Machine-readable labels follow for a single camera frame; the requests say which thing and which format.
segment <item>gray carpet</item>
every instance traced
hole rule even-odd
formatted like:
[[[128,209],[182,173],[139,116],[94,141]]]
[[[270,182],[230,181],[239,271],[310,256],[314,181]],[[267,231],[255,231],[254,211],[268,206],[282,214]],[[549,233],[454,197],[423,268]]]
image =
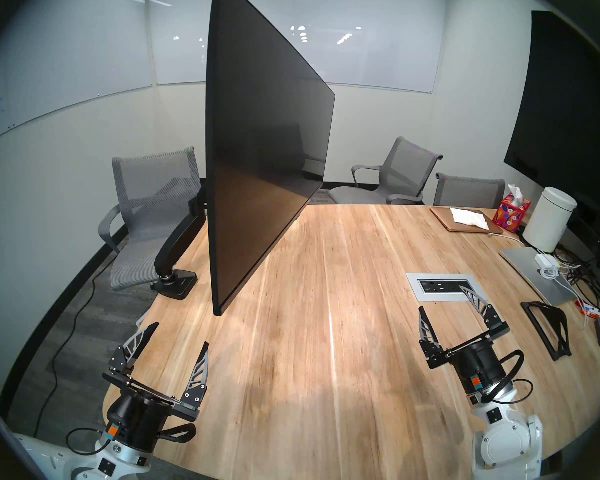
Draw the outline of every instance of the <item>gray carpet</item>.
[[[333,204],[333,201],[327,191],[319,190],[310,204]],[[96,273],[114,256],[111,253]],[[102,401],[109,388],[102,378],[106,361],[116,344],[126,341],[136,331],[136,320],[147,311],[156,296],[148,285],[113,292],[110,270],[109,266],[96,279],[93,299],[78,316],[73,337],[55,359],[58,388],[40,421],[37,434],[40,440],[64,446],[69,430],[78,427],[101,430],[104,427]],[[15,433],[33,435],[38,412],[54,386],[51,358],[68,337],[76,312],[90,294],[91,280],[62,313],[31,361],[7,419],[7,424]],[[94,432],[79,431],[71,436],[71,445],[78,450],[92,451],[97,438]],[[181,480],[208,477],[154,458],[151,471],[141,478]]]

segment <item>white cylindrical speaker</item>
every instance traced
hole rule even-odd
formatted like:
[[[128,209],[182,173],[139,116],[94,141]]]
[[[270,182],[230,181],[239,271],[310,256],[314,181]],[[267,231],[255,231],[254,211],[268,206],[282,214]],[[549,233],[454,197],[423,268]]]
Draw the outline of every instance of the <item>white cylindrical speaker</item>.
[[[536,249],[553,252],[577,205],[569,194],[555,187],[545,187],[522,237]]]

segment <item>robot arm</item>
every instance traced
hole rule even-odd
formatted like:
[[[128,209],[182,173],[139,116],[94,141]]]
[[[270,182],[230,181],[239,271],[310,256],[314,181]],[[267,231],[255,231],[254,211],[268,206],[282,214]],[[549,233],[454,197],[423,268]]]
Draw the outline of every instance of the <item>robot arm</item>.
[[[67,434],[67,447],[16,434],[47,478],[70,479],[76,469],[81,469],[80,477],[87,480],[135,478],[136,474],[149,471],[158,440],[182,444],[195,437],[193,422],[207,391],[209,344],[203,344],[182,397],[176,399],[131,378],[134,362],[157,327],[158,322],[154,322],[139,329],[109,359],[109,369],[102,376],[120,389],[120,397],[107,410],[108,423],[93,452],[79,452],[69,446],[69,436],[80,429]],[[171,415],[189,423],[163,429]]]
[[[493,340],[509,331],[508,324],[485,299],[472,290],[462,290],[482,317],[487,331],[456,347],[443,349],[424,307],[420,306],[420,347],[429,368],[446,363],[453,366],[471,406],[471,414],[486,424],[486,431],[477,432],[473,437],[473,478],[538,478],[542,460],[542,424],[536,415],[526,418],[511,408],[511,404],[523,401],[533,390],[531,385],[531,391],[523,399],[514,401],[513,381],[522,367],[524,354],[517,349],[498,359]],[[512,357],[517,357],[517,362],[506,373],[502,364]]]

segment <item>wood grain surface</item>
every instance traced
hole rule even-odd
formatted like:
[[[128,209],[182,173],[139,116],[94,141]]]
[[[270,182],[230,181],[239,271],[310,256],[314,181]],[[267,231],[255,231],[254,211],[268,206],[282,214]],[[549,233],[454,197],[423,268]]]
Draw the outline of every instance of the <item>wood grain surface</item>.
[[[197,435],[158,441],[162,459],[218,479],[469,478],[472,436],[484,423],[470,414],[450,365],[427,367],[406,272],[470,273],[480,282],[510,326],[496,353],[525,353],[518,376],[535,390],[514,407],[539,415],[544,457],[600,416],[594,325],[580,330],[575,307],[561,306],[573,356],[552,361],[520,307],[537,295],[498,254],[521,247],[513,241],[448,232],[424,206],[307,207],[214,317],[207,240],[204,228],[177,265],[199,278],[187,299],[158,296],[151,306],[144,325],[160,325],[133,371],[179,396],[209,341]],[[485,330],[469,303],[424,306],[445,347]],[[103,414],[118,395],[109,389]],[[171,417],[167,426],[180,423]]]

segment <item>white napkin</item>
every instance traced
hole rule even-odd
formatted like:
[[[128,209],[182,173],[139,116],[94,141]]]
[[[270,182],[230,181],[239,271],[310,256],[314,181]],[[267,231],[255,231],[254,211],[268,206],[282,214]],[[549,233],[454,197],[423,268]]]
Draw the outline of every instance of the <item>white napkin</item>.
[[[485,231],[489,230],[489,225],[484,219],[482,213],[476,213],[469,210],[461,210],[458,208],[449,208],[451,215],[453,215],[453,221],[456,223],[464,223],[465,225],[476,225]]]
[[[516,187],[515,185],[509,184],[509,191],[511,192],[511,194],[513,194],[513,201],[511,201],[511,205],[521,207],[522,203],[523,203],[523,199],[522,199],[522,192],[520,191],[520,188]]]

